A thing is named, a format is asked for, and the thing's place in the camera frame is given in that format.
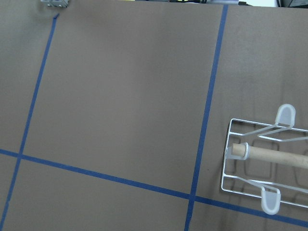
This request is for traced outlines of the aluminium frame post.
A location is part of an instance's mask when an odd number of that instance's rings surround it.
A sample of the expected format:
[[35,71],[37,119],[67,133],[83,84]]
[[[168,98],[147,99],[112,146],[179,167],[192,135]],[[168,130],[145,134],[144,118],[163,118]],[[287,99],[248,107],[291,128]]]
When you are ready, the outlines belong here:
[[47,7],[67,8],[70,0],[40,0]]

